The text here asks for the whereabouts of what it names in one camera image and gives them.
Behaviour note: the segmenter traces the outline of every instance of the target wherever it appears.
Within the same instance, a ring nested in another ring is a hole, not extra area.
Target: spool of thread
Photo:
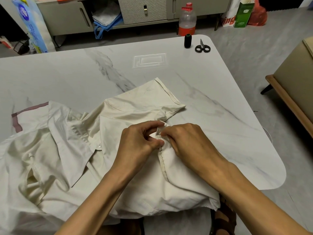
[[[186,34],[185,35],[185,43],[184,43],[185,48],[190,48],[190,46],[191,46],[191,38],[192,38],[191,34]]]

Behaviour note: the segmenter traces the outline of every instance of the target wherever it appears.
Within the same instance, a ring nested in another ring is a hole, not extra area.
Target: marble table
[[[200,39],[211,47],[196,53]],[[47,101],[90,112],[104,99],[159,78],[186,104],[168,123],[201,126],[221,154],[258,189],[281,186],[286,170],[208,36],[152,40],[0,59],[0,140],[11,114]]]

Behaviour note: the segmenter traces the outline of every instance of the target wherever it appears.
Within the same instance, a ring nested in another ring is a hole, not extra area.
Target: scissors blade
[[[202,42],[202,39],[200,39],[200,45],[201,45],[201,48],[204,49],[204,44],[203,44],[203,42]]]

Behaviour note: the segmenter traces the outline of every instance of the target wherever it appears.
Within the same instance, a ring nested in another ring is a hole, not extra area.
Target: scissors
[[[195,51],[197,53],[201,53],[202,51],[205,53],[208,53],[211,51],[211,48],[210,48],[210,46],[203,44],[202,39],[200,39],[200,45],[197,45],[195,47]]]

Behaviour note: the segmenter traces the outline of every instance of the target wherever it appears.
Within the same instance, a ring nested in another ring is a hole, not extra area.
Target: left hand
[[[149,136],[164,126],[161,121],[146,121],[123,129],[119,148],[111,169],[132,179],[143,167],[153,150],[164,145],[161,139]]]

